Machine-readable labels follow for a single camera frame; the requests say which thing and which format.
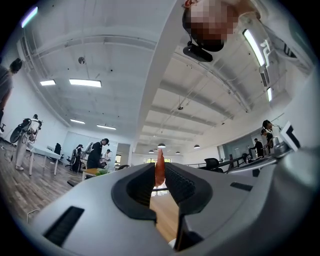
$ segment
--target white desk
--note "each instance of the white desk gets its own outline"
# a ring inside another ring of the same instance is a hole
[[[37,144],[32,144],[30,141],[28,142],[27,147],[30,149],[30,152],[31,152],[29,175],[32,175],[32,165],[34,163],[35,154],[39,154],[39,155],[44,156],[43,168],[46,167],[47,157],[56,159],[55,166],[54,166],[54,175],[57,174],[58,160],[60,159],[60,155],[59,154],[56,154],[56,153],[52,152],[51,150],[49,150],[49,149],[47,149],[47,148],[45,148],[43,146],[40,146],[40,145],[37,145]]]

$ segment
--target gray robot arm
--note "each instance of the gray robot arm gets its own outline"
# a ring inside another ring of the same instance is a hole
[[[32,226],[59,255],[239,255],[271,249],[302,220],[319,188],[319,150],[299,150],[258,177],[165,163],[179,206],[175,250],[149,209],[153,163],[79,183]]]

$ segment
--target cable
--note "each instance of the cable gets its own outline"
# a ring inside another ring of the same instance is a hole
[[[29,222],[29,214],[32,214],[33,212],[37,212],[37,211],[40,211],[40,209],[35,209],[35,210],[32,210],[32,211],[29,211],[27,214],[26,214],[26,223],[28,224]]]

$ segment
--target wall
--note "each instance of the wall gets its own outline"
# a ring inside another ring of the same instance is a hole
[[[144,158],[157,158],[157,155],[150,156],[148,154],[132,153],[131,164],[133,166],[142,165],[144,163]],[[165,156],[164,158],[170,158],[172,163],[183,164],[182,156]]]
[[[16,43],[20,35],[20,31],[16,31],[2,52],[2,65],[6,68],[19,57]],[[57,143],[63,145],[68,128],[39,99],[24,71],[24,66],[12,79],[14,88],[3,111],[1,121],[6,125],[3,138],[9,141],[12,131],[22,123],[23,119],[32,118],[34,114],[37,114],[43,123],[36,137],[36,143],[52,148],[55,148]]]
[[[120,165],[127,165],[129,160],[129,150],[130,145],[129,144],[123,144],[119,143],[116,153],[118,155],[121,155]]]
[[[96,143],[99,142],[101,139],[100,138],[95,138],[95,137],[89,137],[85,135],[81,135],[78,133],[74,133],[71,131],[68,131],[65,140],[62,145],[62,152],[64,153],[64,158],[63,162],[67,163],[68,156],[72,156],[73,150],[79,145],[83,145],[82,151],[85,151],[87,149],[87,145],[90,143]],[[115,141],[109,141],[109,146],[106,145],[102,148],[102,154],[104,154],[108,149],[110,149],[111,153],[109,154],[110,157],[110,163],[109,163],[109,168],[112,170],[113,167],[115,166],[115,160],[116,160],[116,154],[117,154],[117,147],[118,143]]]
[[[99,140],[107,138],[110,141],[117,142],[117,143],[131,144],[132,142],[129,138],[118,135],[116,130],[114,132],[105,131],[106,129],[104,129],[103,131],[86,130],[81,127],[81,124],[72,124],[72,125],[73,126],[68,129],[68,131],[72,133],[84,135],[87,137],[99,138]]]
[[[216,146],[209,146],[193,149],[192,152],[183,154],[182,163],[184,165],[202,164],[205,163],[206,158],[216,158],[219,160],[218,148]]]
[[[223,145],[241,138],[255,130],[262,129],[262,123],[266,119],[275,120],[281,126],[281,124],[286,123],[283,113],[290,101],[289,94],[284,90],[278,95],[274,95],[271,102],[259,104],[251,112],[236,117],[234,120],[226,120],[224,125],[214,127],[205,132],[204,135],[196,136],[194,141],[185,147],[189,151],[184,151],[183,154],[191,152],[195,143],[207,148]]]

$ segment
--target person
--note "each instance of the person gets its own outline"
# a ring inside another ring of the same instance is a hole
[[[268,151],[270,153],[270,148],[273,147],[273,141],[272,141],[273,135],[272,135],[272,133],[267,132],[265,129],[261,130],[261,135],[266,136],[266,145],[265,145],[265,147],[268,148]]]
[[[110,149],[106,150],[105,156],[104,156],[104,162],[106,163],[105,165],[105,169],[107,169],[109,167],[109,163],[111,162],[111,151]]]
[[[18,171],[23,171],[24,168],[21,166],[24,160],[28,141],[34,142],[36,140],[36,135],[38,129],[40,129],[41,122],[38,121],[38,115],[35,114],[31,119],[25,119],[23,122],[29,122],[26,132],[23,132],[17,142],[16,152],[15,152],[15,169]]]
[[[92,151],[90,152],[86,163],[87,169],[98,168],[100,166],[102,147],[107,144],[109,144],[109,140],[107,138],[93,144]]]
[[[260,19],[250,0],[186,0],[184,8],[183,27],[198,45],[213,52],[221,50],[242,15],[252,13]]]
[[[264,156],[264,147],[262,146],[262,143],[258,141],[257,138],[254,139],[255,146],[250,147],[250,149],[255,150],[258,153],[258,157],[263,157]]]
[[[13,89],[12,76],[21,69],[22,61],[17,58],[10,64],[9,69],[0,65],[0,110],[3,111]]]
[[[75,157],[75,162],[72,165],[72,171],[73,172],[78,172],[81,169],[81,152],[83,149],[83,145],[79,144],[73,151],[72,151],[72,156]]]

